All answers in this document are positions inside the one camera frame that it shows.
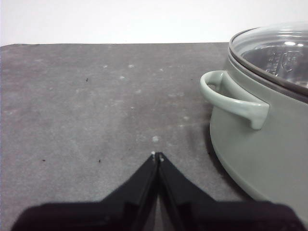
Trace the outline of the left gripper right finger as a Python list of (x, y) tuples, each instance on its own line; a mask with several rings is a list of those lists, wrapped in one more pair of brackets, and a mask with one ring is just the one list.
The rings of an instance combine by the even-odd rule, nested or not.
[(302, 231), (288, 206), (268, 201), (216, 201), (158, 153), (160, 199), (177, 231)]

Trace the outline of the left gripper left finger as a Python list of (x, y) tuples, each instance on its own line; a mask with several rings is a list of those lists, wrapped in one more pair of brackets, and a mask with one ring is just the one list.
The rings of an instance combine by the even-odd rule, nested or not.
[(152, 229), (158, 195), (158, 153), (101, 201), (47, 203), (26, 209), (13, 231), (142, 231)]

